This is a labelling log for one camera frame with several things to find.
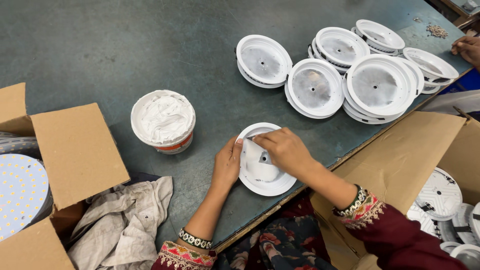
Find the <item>pile of screws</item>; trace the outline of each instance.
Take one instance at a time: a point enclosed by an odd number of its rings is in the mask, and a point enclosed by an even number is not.
[[[427,31],[430,31],[434,37],[443,37],[445,39],[448,36],[447,31],[438,25],[427,26]]]

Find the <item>woman's right hand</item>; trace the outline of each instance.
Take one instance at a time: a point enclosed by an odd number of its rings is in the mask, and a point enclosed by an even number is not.
[[[259,134],[253,141],[268,151],[273,165],[302,182],[315,167],[323,168],[312,158],[302,140],[287,127]]]
[[[452,44],[453,55],[460,55],[467,62],[480,69],[480,37],[464,36]]]

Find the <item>open cardboard box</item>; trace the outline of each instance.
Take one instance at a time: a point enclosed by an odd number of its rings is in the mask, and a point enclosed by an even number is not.
[[[406,214],[435,167],[458,183],[463,202],[480,201],[480,123],[474,119],[415,111],[334,170]],[[339,270],[377,270],[376,257],[333,216],[333,207],[311,195],[322,235]]]
[[[37,137],[54,200],[50,218],[0,242],[1,268],[74,270],[57,234],[75,227],[83,200],[130,179],[117,146],[96,103],[27,115],[25,83],[0,97],[0,131]]]

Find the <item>beaded bracelet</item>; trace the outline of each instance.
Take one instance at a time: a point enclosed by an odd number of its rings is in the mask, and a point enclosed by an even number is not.
[[[210,247],[212,246],[212,241],[207,241],[189,234],[185,231],[185,227],[180,230],[179,237],[181,240],[191,244],[192,246],[196,246],[202,249],[210,249]]]
[[[334,207],[334,211],[340,216],[344,217],[347,216],[351,213],[353,213],[355,210],[360,207],[360,205],[365,201],[367,197],[367,190],[363,189],[363,187],[355,184],[357,186],[357,196],[353,200],[353,202],[345,209],[339,210],[338,208]]]

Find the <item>dirty cloth rag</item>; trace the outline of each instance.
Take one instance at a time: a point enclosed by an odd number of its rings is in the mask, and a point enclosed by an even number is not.
[[[71,237],[91,227],[67,253],[75,268],[150,270],[158,257],[156,230],[167,219],[172,192],[172,177],[165,176],[95,195]]]

